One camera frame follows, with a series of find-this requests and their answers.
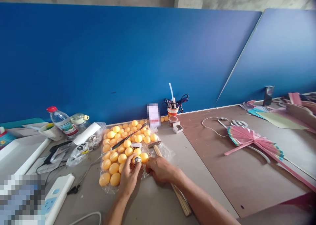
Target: power strip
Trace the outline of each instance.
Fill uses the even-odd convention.
[[[66,199],[75,177],[72,174],[58,177],[45,197],[42,211],[45,214],[45,225],[53,225]]]

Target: wooden hammer handle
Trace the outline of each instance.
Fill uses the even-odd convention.
[[[162,154],[161,154],[159,148],[157,147],[157,145],[154,145],[154,150],[155,150],[155,152],[156,152],[156,154],[158,156],[162,156]],[[184,212],[184,215],[186,217],[189,216],[192,213],[192,210],[191,210],[190,206],[188,205],[187,201],[185,200],[182,192],[174,184],[171,183],[171,186],[172,186],[172,188],[173,188],[173,190],[175,192],[175,195],[177,196],[177,198],[179,200],[179,203],[180,203],[181,208],[182,208],[182,210]]]

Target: hammer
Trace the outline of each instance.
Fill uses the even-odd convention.
[[[161,152],[160,152],[160,150],[159,150],[159,148],[158,148],[158,146],[157,146],[157,145],[159,145],[160,143],[161,143],[161,141],[157,141],[157,142],[154,142],[154,143],[152,143],[152,144],[149,144],[148,147],[149,147],[149,148],[154,147],[154,150],[155,150],[156,154],[157,154],[158,156],[161,156],[161,157],[162,157],[162,154],[161,154]],[[184,198],[182,192],[181,192],[181,191],[178,189],[178,187],[176,187],[174,184],[171,183],[171,186],[172,186],[172,188],[173,188],[173,190],[174,190],[174,192],[175,192],[175,195],[177,196],[177,198],[178,198],[178,200],[179,200],[179,203],[180,203],[181,208],[182,208],[182,210],[183,210],[183,212],[184,212],[184,215],[185,215],[186,217],[189,216],[189,215],[192,213],[192,210],[191,210],[190,206],[188,205],[186,199]]]

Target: blue partition board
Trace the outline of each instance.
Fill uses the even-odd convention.
[[[107,124],[189,94],[212,108],[261,12],[0,4],[1,122],[56,106]],[[161,108],[165,115],[166,108]]]
[[[217,106],[316,91],[316,11],[266,9]]]

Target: phone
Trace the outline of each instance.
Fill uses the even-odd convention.
[[[263,106],[271,105],[273,92],[274,92],[274,86],[266,87],[266,91],[265,91],[264,99],[263,99]]]

